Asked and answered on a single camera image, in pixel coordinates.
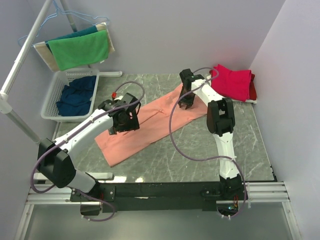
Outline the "salmon pink t shirt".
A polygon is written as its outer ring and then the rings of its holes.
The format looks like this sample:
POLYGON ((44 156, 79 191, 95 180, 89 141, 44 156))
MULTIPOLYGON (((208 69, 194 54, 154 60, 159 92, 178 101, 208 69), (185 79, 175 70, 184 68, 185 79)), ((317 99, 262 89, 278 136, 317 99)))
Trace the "salmon pink t shirt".
POLYGON ((169 135, 170 114, 181 90, 180 84, 173 91, 142 106, 138 113, 139 129, 112 135, 106 130, 95 138, 110 167, 169 135))

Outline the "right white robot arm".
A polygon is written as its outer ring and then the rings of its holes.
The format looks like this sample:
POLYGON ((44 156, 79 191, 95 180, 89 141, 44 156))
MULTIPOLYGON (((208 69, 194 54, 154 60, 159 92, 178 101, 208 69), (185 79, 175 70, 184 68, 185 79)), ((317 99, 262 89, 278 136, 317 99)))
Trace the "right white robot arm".
POLYGON ((182 82, 179 107, 190 109, 196 97, 206 106, 206 126, 214 137, 219 156, 219 190, 216 194, 230 200, 243 189, 243 180, 235 164, 233 101, 217 93, 202 75, 195 75, 189 68, 182 70, 179 76, 182 82))

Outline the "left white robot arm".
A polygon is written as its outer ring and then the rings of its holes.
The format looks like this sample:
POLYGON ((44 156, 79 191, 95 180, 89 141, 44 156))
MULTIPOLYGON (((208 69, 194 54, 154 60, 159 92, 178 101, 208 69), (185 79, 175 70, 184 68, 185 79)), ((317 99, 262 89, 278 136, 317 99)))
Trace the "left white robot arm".
POLYGON ((82 123, 65 135, 51 141, 42 140, 35 170, 58 188, 69 187, 88 201, 102 199, 100 183, 93 176, 75 168, 75 158, 98 135, 110 131, 115 135, 139 129, 141 102, 132 94, 107 99, 82 123))

